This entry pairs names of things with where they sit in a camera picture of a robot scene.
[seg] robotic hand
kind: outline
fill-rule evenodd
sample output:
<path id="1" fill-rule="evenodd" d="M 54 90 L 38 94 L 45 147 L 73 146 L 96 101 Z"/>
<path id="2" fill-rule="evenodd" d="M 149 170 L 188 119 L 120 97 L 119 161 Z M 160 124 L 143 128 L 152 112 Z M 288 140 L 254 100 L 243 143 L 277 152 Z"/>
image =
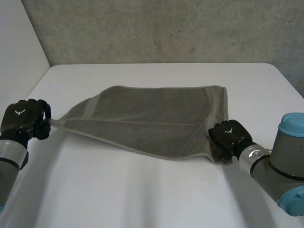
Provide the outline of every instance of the robotic hand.
<path id="1" fill-rule="evenodd" d="M 291 216 L 304 215 L 304 114 L 289 113 L 279 124 L 272 152 L 254 143 L 248 131 L 235 120 L 209 129 L 222 157 L 236 156 L 240 167 Z"/>
<path id="2" fill-rule="evenodd" d="M 19 170 L 28 163 L 30 139 L 49 136 L 51 108 L 43 100 L 21 100 L 5 111 L 0 128 L 0 214 Z"/>

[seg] white table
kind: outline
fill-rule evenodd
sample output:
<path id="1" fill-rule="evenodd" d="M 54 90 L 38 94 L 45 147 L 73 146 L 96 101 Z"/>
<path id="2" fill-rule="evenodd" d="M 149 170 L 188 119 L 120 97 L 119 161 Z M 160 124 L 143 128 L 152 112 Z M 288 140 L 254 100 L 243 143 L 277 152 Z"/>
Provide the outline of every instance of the white table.
<path id="1" fill-rule="evenodd" d="M 282 115 L 304 112 L 304 99 L 269 64 L 62 65 L 29 98 L 48 101 L 56 119 L 114 85 L 225 86 L 230 119 L 267 148 Z M 28 150 L 2 228 L 304 227 L 304 218 L 285 214 L 237 161 L 167 161 L 55 128 Z"/>

